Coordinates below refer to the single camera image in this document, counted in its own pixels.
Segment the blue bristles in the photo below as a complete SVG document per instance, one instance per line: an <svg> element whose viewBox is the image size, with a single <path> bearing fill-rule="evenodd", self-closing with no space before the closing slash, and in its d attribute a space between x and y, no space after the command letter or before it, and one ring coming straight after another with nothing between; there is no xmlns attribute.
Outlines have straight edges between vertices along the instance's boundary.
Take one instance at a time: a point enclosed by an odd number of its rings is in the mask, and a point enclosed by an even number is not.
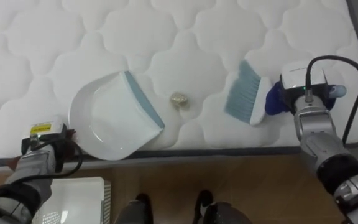
<svg viewBox="0 0 358 224"><path fill-rule="evenodd" d="M227 114L249 124L258 94L260 76L247 61L240 63L239 70L239 78L230 89L224 110Z"/></svg>

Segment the white dustpan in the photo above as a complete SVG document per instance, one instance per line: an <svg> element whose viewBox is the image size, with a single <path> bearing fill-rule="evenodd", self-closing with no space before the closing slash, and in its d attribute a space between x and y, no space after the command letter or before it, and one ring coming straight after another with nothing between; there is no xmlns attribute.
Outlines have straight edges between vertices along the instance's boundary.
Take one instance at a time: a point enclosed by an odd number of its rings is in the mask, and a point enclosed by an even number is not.
<svg viewBox="0 0 358 224"><path fill-rule="evenodd" d="M81 88L68 118L78 144L105 160L129 156L164 128L129 72L114 73Z"/></svg>

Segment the wooden floor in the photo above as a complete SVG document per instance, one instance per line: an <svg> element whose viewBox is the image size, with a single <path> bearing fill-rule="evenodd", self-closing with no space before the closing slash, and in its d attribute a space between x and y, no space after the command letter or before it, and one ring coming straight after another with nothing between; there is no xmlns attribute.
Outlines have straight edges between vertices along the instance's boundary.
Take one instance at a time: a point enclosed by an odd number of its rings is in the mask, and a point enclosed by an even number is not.
<svg viewBox="0 0 358 224"><path fill-rule="evenodd" d="M82 170L112 183L113 219L141 192L152 199L154 223L191 223L200 190L231 203L255 224L340 224L343 216L298 156L262 156L180 164Z"/></svg>

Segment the mattress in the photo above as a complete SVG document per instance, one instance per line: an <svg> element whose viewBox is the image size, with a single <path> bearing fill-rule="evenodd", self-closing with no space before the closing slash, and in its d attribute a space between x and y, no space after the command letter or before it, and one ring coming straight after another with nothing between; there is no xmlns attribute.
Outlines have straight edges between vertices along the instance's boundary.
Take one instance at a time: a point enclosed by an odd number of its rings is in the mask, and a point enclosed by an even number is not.
<svg viewBox="0 0 358 224"><path fill-rule="evenodd" d="M358 62L345 0L0 0L0 158L20 154L34 121L67 120L83 85L123 70L166 126L141 150L298 146L290 113L252 127L223 107L241 60L276 82L282 65L324 54ZM322 65L329 83L347 86L332 110L341 136L358 73L340 62ZM170 104L174 92L188 97L187 109ZM349 142L358 142L358 112Z"/></svg>

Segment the white mattress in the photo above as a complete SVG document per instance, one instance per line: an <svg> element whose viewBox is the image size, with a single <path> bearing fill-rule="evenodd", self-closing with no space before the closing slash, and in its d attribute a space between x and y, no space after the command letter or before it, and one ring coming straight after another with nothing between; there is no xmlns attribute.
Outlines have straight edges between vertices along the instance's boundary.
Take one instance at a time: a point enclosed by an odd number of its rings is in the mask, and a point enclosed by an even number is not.
<svg viewBox="0 0 358 224"><path fill-rule="evenodd" d="M0 158L20 154L40 118L67 118L86 83L130 70L166 128L148 150L296 146L290 113L258 127L223 112L241 60L273 82L283 64L324 54L358 62L345 0L0 0ZM342 135L358 73L326 62L348 87L332 110ZM188 110L169 97L188 96ZM358 142L358 112L349 142Z"/></svg>

